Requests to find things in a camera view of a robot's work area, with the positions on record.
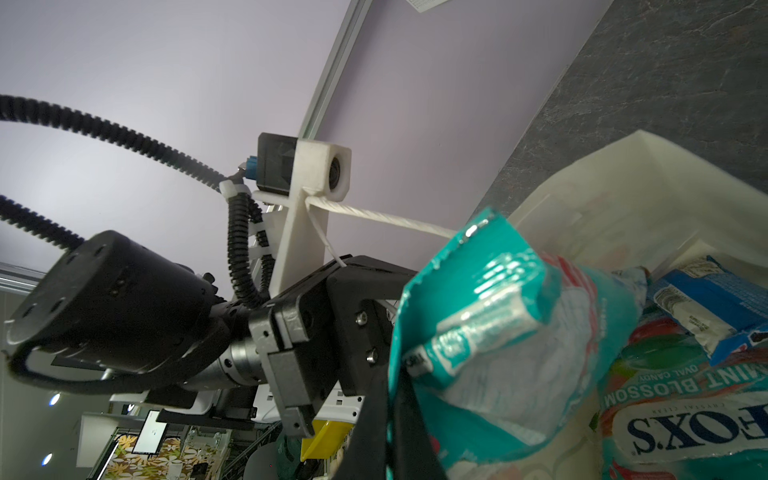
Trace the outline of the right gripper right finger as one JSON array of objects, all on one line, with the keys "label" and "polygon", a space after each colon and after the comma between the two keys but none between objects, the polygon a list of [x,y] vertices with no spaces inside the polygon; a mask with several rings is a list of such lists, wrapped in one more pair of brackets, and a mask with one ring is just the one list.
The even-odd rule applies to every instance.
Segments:
[{"label": "right gripper right finger", "polygon": [[397,480],[445,480],[411,378],[400,374],[390,407],[390,467]]}]

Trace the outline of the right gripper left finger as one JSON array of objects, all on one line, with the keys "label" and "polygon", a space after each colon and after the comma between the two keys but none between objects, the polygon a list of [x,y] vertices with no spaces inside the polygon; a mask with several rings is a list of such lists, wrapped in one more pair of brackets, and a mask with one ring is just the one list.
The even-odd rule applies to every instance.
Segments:
[{"label": "right gripper left finger", "polygon": [[336,480],[385,480],[389,423],[388,369],[374,370],[359,419],[350,437]]}]

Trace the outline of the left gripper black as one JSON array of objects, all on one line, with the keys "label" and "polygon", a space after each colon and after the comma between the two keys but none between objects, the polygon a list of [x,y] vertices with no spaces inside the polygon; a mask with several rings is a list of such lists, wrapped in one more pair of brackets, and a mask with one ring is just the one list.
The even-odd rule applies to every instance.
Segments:
[{"label": "left gripper black", "polygon": [[219,357],[236,385],[269,386],[288,434],[309,438],[335,386],[347,396],[368,393],[386,368],[393,316],[385,302],[400,298],[412,270],[368,256],[320,267],[240,325]]}]

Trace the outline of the teal Fox's mint candy bag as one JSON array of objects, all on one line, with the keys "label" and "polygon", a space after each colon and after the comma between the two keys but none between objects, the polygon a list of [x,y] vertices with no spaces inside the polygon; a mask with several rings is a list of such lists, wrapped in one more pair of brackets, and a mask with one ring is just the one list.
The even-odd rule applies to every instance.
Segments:
[{"label": "teal Fox's mint candy bag", "polygon": [[605,479],[764,479],[767,351],[711,366],[657,310],[643,316],[598,386]]}]

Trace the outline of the white floral paper bag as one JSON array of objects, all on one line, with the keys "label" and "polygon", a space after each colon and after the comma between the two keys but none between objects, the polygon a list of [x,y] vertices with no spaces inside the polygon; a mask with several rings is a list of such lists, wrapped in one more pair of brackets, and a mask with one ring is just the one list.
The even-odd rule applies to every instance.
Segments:
[{"label": "white floral paper bag", "polygon": [[[765,194],[643,131],[574,162],[502,215],[539,253],[604,271],[644,269],[648,288],[635,329],[653,310],[672,318],[649,300],[652,283],[706,256],[767,286]],[[510,462],[442,467],[446,479],[605,479],[598,431],[603,378],[542,449]]]}]

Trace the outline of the blue snack bar packet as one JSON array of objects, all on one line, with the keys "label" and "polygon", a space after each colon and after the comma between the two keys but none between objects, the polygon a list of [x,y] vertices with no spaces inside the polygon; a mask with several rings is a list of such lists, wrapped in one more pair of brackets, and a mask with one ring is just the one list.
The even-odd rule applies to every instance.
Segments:
[{"label": "blue snack bar packet", "polygon": [[767,343],[767,289],[712,256],[669,271],[648,298],[693,335],[712,366]]}]

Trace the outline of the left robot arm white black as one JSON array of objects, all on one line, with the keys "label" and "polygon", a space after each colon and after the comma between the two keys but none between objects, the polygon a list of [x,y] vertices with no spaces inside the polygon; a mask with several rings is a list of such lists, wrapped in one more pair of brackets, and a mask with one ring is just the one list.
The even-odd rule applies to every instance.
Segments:
[{"label": "left robot arm white black", "polygon": [[114,232],[83,239],[10,200],[1,217],[63,250],[11,317],[6,365],[17,381],[80,395],[142,394],[189,408],[201,391],[269,386],[285,431],[311,437],[340,386],[368,432],[422,433],[414,392],[387,391],[395,359],[390,303],[410,270],[365,256],[324,259],[327,210],[350,185],[347,148],[263,134],[232,176],[100,117],[5,95],[6,122],[117,145],[217,191],[228,208],[234,297],[213,281]]}]

